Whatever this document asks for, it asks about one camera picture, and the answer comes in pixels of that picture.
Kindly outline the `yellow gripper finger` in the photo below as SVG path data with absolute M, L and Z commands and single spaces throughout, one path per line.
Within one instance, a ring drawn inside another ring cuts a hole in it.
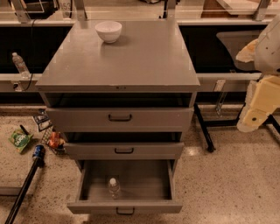
M 237 129 L 241 132 L 257 130 L 280 107 L 280 77 L 265 75 L 248 84 L 245 106 L 241 110 Z
M 244 63 L 248 63 L 250 61 L 255 60 L 255 53 L 256 53 L 256 45 L 258 43 L 258 39 L 254 39 L 245 45 L 235 56 L 235 58 Z

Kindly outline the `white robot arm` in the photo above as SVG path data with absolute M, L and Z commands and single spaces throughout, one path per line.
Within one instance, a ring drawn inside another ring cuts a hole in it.
M 237 129 L 257 130 L 280 107 L 280 16 L 276 15 L 257 39 L 244 46 L 235 56 L 241 62 L 253 61 L 262 73 L 259 81 L 251 81 Z

